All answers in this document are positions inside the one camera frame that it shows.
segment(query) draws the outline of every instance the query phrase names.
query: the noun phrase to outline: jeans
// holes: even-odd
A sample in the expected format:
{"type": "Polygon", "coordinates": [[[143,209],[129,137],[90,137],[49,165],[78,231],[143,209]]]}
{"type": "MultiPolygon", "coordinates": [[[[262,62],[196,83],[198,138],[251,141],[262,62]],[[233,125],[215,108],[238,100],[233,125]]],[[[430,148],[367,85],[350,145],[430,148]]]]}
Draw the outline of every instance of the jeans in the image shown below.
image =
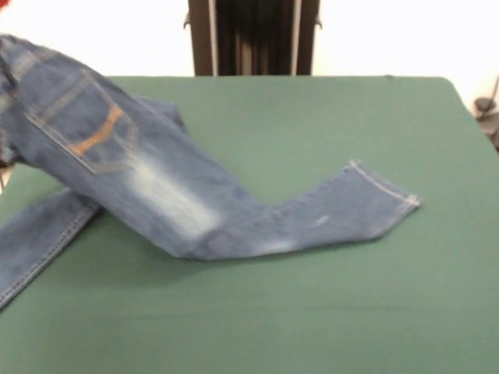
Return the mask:
{"type": "MultiPolygon", "coordinates": [[[[41,234],[53,243],[66,222],[76,220],[78,231],[99,206],[172,256],[212,260],[372,240],[419,205],[416,196],[351,161],[304,196],[265,206],[161,103],[134,97],[80,62],[11,36],[0,37],[0,56],[0,119],[9,152],[69,188],[0,231],[2,242],[4,235],[15,239],[13,252],[35,246],[16,236],[16,228],[57,217],[41,234]],[[65,206],[69,220],[54,201],[65,206]]],[[[0,268],[0,281],[4,272],[0,268]]],[[[8,282],[18,276],[14,272],[8,282]]]]}

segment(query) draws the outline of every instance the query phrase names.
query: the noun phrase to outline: pocket stitching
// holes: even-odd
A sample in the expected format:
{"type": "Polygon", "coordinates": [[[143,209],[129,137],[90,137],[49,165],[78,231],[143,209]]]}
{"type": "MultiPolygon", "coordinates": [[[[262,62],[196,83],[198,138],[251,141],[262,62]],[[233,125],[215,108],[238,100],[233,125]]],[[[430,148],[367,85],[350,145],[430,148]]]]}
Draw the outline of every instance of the pocket stitching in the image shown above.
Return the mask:
{"type": "Polygon", "coordinates": [[[87,72],[85,69],[81,69],[80,72],[83,75],[83,78],[80,82],[78,82],[74,87],[70,87],[71,82],[74,82],[74,77],[68,78],[68,82],[61,82],[55,90],[64,90],[65,86],[69,86],[69,91],[62,95],[59,99],[55,100],[55,103],[49,105],[47,109],[42,111],[39,105],[34,105],[29,113],[25,113],[25,116],[33,122],[46,136],[56,142],[63,150],[65,150],[69,155],[79,161],[88,171],[93,174],[101,174],[110,171],[120,171],[129,165],[130,154],[136,148],[136,141],[138,135],[138,128],[136,123],[128,116],[128,114],[123,111],[123,109],[116,104],[116,102],[112,99],[112,97],[102,90],[99,87],[97,81],[87,72]],[[67,106],[72,100],[75,100],[76,97],[88,86],[92,86],[98,93],[99,98],[102,99],[103,102],[106,103],[110,108],[112,106],[116,106],[121,112],[122,115],[119,120],[125,121],[129,128],[126,131],[126,144],[123,145],[123,149],[125,151],[125,155],[121,161],[110,161],[98,163],[94,161],[90,161],[88,157],[83,153],[82,155],[75,154],[68,147],[71,142],[66,139],[58,130],[52,128],[48,123],[50,120],[54,118],[60,111],[67,106]]]}

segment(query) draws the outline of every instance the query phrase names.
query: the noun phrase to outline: jeans leg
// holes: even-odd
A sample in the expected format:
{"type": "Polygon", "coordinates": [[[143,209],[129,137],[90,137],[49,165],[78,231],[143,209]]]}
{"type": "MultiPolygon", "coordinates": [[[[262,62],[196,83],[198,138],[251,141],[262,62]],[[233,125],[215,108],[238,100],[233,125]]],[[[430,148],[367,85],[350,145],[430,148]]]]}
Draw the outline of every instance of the jeans leg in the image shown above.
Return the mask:
{"type": "Polygon", "coordinates": [[[380,238],[419,206],[419,198],[359,161],[306,195],[228,222],[185,257],[231,259],[380,238]]]}
{"type": "Polygon", "coordinates": [[[367,240],[418,205],[351,164],[303,198],[267,207],[170,118],[66,56],[17,79],[18,101],[3,123],[21,154],[173,256],[250,257],[367,240]]]}
{"type": "Polygon", "coordinates": [[[0,309],[18,295],[100,210],[68,189],[0,227],[0,309]]]}

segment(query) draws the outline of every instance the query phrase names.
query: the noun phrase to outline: green cloth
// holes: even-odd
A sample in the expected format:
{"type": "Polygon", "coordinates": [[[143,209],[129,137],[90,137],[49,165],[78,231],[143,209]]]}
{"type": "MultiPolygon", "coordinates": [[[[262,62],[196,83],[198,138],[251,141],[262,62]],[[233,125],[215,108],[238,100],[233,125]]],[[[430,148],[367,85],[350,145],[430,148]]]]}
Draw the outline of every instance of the green cloth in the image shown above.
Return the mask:
{"type": "MultiPolygon", "coordinates": [[[[0,314],[0,372],[499,370],[499,165],[453,86],[423,78],[119,78],[279,203],[358,158],[423,197],[365,245],[173,259],[105,213],[0,314]]],[[[58,188],[18,167],[0,224],[58,188]]]]}

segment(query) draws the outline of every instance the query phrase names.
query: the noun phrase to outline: orange stitching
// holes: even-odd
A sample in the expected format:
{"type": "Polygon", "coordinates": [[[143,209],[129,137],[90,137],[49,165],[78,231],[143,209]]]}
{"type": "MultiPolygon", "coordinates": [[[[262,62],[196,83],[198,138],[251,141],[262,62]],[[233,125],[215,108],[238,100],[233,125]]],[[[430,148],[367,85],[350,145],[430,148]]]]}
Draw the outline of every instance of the orange stitching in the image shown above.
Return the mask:
{"type": "Polygon", "coordinates": [[[107,140],[109,136],[111,136],[112,128],[114,127],[116,121],[122,116],[122,114],[123,111],[121,110],[121,108],[118,107],[118,105],[113,105],[109,110],[108,118],[106,119],[106,122],[104,122],[102,127],[87,140],[69,146],[69,150],[76,156],[81,157],[92,146],[95,146],[96,144],[102,143],[107,140]]]}

